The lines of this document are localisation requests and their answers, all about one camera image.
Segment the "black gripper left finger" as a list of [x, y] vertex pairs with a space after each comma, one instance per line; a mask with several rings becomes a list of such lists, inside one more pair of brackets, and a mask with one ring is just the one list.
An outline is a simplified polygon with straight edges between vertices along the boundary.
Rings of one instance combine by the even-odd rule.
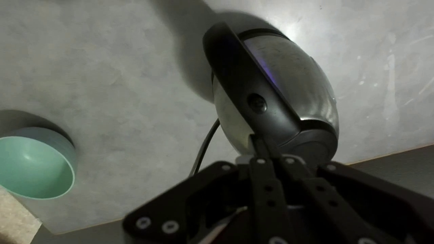
[[259, 244], [292, 244], [289, 210], [273, 162], [254, 158], [250, 162], [250, 179], [255, 240]]

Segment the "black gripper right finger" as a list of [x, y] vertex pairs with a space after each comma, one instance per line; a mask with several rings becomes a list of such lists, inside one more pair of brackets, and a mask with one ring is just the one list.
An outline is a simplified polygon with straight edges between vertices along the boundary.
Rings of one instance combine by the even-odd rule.
[[300, 158], [285, 155], [280, 166], [303, 206], [314, 215], [314, 231], [322, 244], [380, 244], [375, 229], [325, 178], [315, 177]]

